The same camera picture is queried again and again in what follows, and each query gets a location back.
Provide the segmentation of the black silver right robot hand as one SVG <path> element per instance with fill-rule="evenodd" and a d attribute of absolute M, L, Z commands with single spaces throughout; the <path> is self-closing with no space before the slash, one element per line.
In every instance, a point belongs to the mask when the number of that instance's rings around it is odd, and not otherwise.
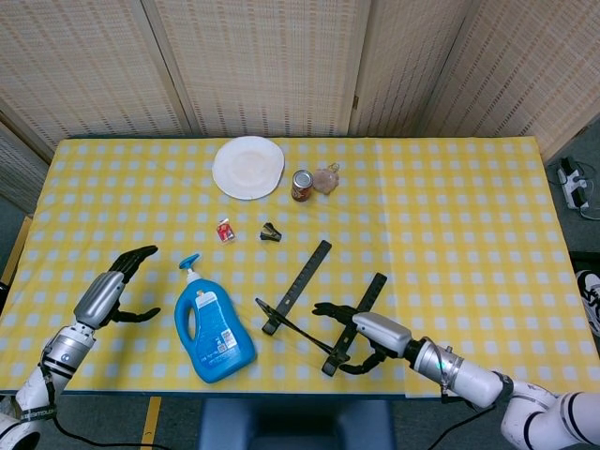
<path fill-rule="evenodd" d="M 354 307 L 339 306 L 329 302 L 317 303 L 312 313 L 318 316 L 328 316 L 339 323 L 349 325 L 353 331 L 368 339 L 374 353 L 362 364 L 337 366 L 341 371 L 351 375 L 368 373 L 386 357 L 402 358 L 408 343 L 412 340 L 412 332 L 408 328 L 378 313 L 359 311 Z"/>

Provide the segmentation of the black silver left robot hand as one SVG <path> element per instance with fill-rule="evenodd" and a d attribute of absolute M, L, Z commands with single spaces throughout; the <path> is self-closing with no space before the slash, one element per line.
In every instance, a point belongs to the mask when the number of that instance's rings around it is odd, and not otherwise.
<path fill-rule="evenodd" d="M 107 272 L 101 273 L 83 294 L 73 310 L 75 320 L 93 330 L 115 323 L 144 323 L 160 312 L 153 307 L 144 313 L 120 310 L 120 297 L 141 263 L 158 251 L 155 245 L 139 247 L 121 254 Z"/>

